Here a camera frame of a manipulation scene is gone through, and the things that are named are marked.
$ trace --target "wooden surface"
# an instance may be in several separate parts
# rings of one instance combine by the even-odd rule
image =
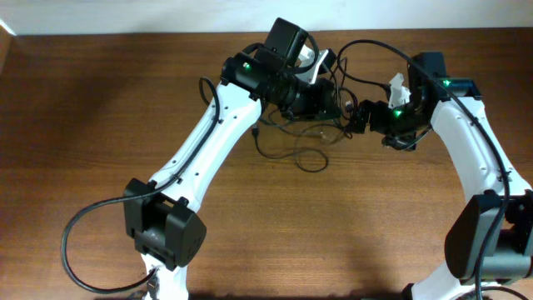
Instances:
[[[7,33],[7,31],[0,26],[0,74],[2,74],[3,64],[6,62],[11,38],[11,34]]]
[[[59,239],[68,219],[157,171],[205,110],[197,79],[217,80],[226,58],[265,33],[16,37],[0,77],[0,298],[94,299],[68,278]],[[410,55],[441,50],[448,73],[471,77],[491,126],[533,182],[533,30],[317,32],[321,48],[373,38]],[[346,53],[349,70],[387,82],[406,64],[373,46]],[[362,100],[379,89],[349,82]],[[265,151],[291,137],[263,130]],[[259,156],[245,134],[215,176],[199,215],[207,240],[187,274],[192,293],[255,296],[398,292],[444,259],[464,207],[450,157],[432,133],[416,152],[381,147],[367,133],[326,150],[322,173]],[[124,232],[122,205],[73,230],[72,266],[115,287],[143,273]],[[533,294],[533,281],[514,286]]]

